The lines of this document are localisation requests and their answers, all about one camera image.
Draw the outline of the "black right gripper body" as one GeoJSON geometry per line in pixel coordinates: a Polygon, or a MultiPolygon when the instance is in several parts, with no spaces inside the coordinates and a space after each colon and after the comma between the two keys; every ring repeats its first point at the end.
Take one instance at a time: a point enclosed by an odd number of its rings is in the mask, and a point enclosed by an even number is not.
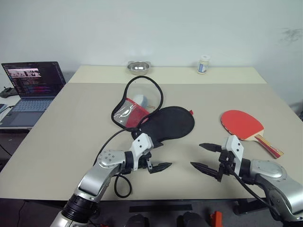
{"type": "Polygon", "coordinates": [[[219,169],[217,181],[221,182],[223,175],[230,175],[234,163],[234,154],[231,151],[223,150],[219,156],[219,169]]]}

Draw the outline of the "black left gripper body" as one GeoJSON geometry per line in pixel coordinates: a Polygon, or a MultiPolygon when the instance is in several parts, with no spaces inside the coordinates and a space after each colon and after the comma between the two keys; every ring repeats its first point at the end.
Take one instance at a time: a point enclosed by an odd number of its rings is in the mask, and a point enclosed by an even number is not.
{"type": "Polygon", "coordinates": [[[148,172],[151,174],[152,169],[153,169],[151,161],[150,161],[151,157],[152,157],[152,155],[150,152],[148,152],[145,155],[142,155],[138,161],[138,169],[147,169],[148,172]]]}

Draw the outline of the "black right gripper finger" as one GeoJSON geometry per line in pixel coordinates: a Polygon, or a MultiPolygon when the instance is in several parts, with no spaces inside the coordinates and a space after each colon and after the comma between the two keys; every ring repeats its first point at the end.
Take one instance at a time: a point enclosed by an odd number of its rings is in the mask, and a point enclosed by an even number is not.
{"type": "Polygon", "coordinates": [[[213,144],[213,143],[201,143],[199,144],[200,147],[209,150],[211,152],[222,152],[222,146],[221,145],[217,145],[217,144],[213,144]]]}
{"type": "Polygon", "coordinates": [[[199,172],[203,173],[203,174],[206,174],[208,176],[211,176],[213,177],[214,179],[218,180],[217,179],[217,174],[218,174],[218,171],[217,170],[214,170],[212,168],[209,168],[207,165],[205,164],[202,164],[202,163],[198,163],[198,162],[190,162],[190,164],[195,168],[197,169],[199,172]]]}

